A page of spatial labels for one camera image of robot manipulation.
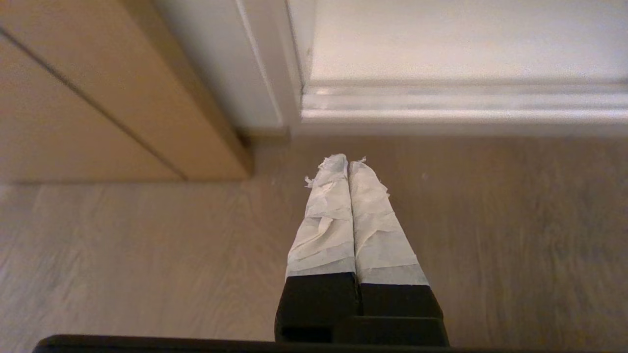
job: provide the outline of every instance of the black plastic part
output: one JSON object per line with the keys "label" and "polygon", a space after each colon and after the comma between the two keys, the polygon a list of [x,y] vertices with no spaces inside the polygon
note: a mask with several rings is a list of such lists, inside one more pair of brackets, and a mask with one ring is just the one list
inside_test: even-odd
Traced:
{"label": "black plastic part", "polygon": [[360,292],[364,316],[443,318],[430,286],[363,283]]}
{"label": "black plastic part", "polygon": [[353,273],[288,277],[275,316],[275,341],[332,342],[336,323],[359,312]]}
{"label": "black plastic part", "polygon": [[350,317],[336,325],[334,343],[448,347],[443,320],[420,317]]}

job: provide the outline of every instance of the wooden floor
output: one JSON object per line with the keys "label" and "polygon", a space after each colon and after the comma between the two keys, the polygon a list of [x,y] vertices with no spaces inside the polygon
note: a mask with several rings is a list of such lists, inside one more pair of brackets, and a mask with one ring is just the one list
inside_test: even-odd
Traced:
{"label": "wooden floor", "polygon": [[628,140],[318,138],[244,183],[0,188],[0,351],[51,334],[272,340],[324,156],[368,157],[452,345],[628,349]]}

